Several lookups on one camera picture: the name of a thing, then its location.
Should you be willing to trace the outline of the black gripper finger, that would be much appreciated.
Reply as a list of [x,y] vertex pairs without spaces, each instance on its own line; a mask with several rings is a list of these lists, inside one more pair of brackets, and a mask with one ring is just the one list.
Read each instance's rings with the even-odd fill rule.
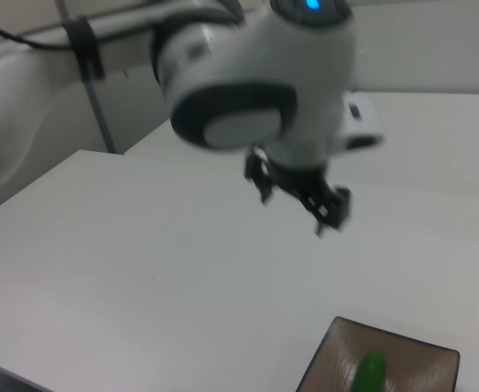
[[262,145],[252,145],[246,154],[244,177],[252,181],[259,191],[262,203],[273,195],[274,182],[268,173],[268,156]]
[[277,186],[298,199],[317,222],[315,234],[324,229],[339,230],[350,215],[352,193],[348,188],[331,188],[326,181],[325,167],[303,170],[281,168]]

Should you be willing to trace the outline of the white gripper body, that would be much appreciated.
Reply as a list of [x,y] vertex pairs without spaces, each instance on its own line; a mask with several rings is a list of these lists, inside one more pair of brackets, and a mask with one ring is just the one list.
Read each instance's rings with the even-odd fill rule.
[[291,170],[325,167],[332,156],[371,148],[384,141],[379,115],[370,95],[344,93],[295,121],[264,145],[270,162]]

